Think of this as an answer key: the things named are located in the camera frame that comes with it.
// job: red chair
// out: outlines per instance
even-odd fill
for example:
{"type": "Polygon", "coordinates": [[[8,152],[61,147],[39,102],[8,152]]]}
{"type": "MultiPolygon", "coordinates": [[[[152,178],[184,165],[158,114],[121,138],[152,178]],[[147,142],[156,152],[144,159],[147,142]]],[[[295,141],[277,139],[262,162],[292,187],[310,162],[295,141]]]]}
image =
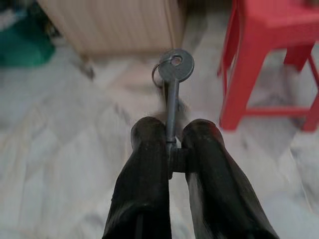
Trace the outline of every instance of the red chair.
{"type": "Polygon", "coordinates": [[[243,116],[306,117],[305,131],[319,123],[319,94],[311,108],[246,108],[264,59],[276,48],[287,48],[284,64],[301,71],[308,60],[319,87],[311,56],[319,40],[319,8],[304,0],[234,0],[218,74],[223,75],[224,104],[220,125],[235,130],[243,116]],[[229,86],[227,70],[235,57],[229,86]]]}

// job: wooden cabinet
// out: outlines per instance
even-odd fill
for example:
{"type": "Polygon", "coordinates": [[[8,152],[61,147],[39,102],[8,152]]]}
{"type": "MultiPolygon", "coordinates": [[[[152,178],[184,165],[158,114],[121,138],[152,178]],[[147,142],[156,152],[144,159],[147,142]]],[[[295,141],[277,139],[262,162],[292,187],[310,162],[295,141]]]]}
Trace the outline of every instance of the wooden cabinet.
{"type": "Polygon", "coordinates": [[[180,47],[184,10],[178,0],[38,0],[83,55],[140,53],[180,47]]]}

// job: red plastic chair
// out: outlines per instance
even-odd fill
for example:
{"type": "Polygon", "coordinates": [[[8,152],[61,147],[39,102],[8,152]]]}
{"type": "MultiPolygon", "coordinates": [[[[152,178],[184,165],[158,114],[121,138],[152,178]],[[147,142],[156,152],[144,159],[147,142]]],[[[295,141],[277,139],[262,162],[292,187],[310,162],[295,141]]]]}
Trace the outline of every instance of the red plastic chair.
{"type": "Polygon", "coordinates": [[[218,74],[223,74],[224,104],[220,125],[235,130],[243,116],[306,117],[305,131],[319,123],[319,94],[311,108],[246,108],[264,59],[276,48],[287,48],[284,63],[301,71],[309,60],[317,86],[319,74],[311,56],[319,40],[319,8],[304,0],[234,0],[218,74]],[[227,70],[234,61],[229,87],[227,70]]]}

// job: stone floor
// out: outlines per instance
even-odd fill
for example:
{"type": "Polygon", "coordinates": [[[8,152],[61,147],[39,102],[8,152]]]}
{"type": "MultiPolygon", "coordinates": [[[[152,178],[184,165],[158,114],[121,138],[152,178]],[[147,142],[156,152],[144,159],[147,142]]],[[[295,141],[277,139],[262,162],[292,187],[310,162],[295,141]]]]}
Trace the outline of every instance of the stone floor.
{"type": "MultiPolygon", "coordinates": [[[[183,46],[195,70],[180,87],[189,120],[218,122],[216,70],[227,20],[227,12],[189,17],[183,46]]],[[[309,67],[297,74],[282,65],[284,54],[268,56],[250,105],[311,104],[317,88],[309,67]]],[[[319,48],[313,54],[319,60],[319,48]]],[[[131,153],[131,127],[163,111],[151,81],[158,60],[97,61],[94,82],[68,47],[39,68],[1,69],[0,238],[101,237],[115,180],[131,153]]],[[[236,132],[222,131],[282,239],[319,235],[319,131],[299,126],[287,118],[245,118],[236,132]]],[[[170,181],[170,202],[174,238],[194,238],[182,174],[170,181]]]]}

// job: chair leg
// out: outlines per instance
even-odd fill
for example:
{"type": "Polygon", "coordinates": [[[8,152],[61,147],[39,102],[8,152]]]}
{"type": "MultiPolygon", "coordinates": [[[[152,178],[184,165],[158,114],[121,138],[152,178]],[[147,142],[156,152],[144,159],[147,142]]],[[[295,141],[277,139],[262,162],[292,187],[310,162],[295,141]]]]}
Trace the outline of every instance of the chair leg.
{"type": "Polygon", "coordinates": [[[310,45],[288,48],[284,64],[294,65],[296,70],[300,72],[304,68],[314,45],[315,44],[313,43],[310,45]]]}
{"type": "Polygon", "coordinates": [[[258,41],[255,42],[252,45],[251,41],[243,39],[239,45],[220,118],[224,130],[237,128],[265,60],[267,49],[261,49],[258,41]]]}
{"type": "Polygon", "coordinates": [[[303,126],[303,131],[313,132],[317,129],[319,123],[319,94],[306,117],[306,122],[303,126]]]}
{"type": "Polygon", "coordinates": [[[224,49],[217,75],[220,76],[223,67],[227,70],[234,59],[239,41],[239,18],[236,4],[233,5],[231,16],[229,18],[227,32],[224,41],[224,49]]]}

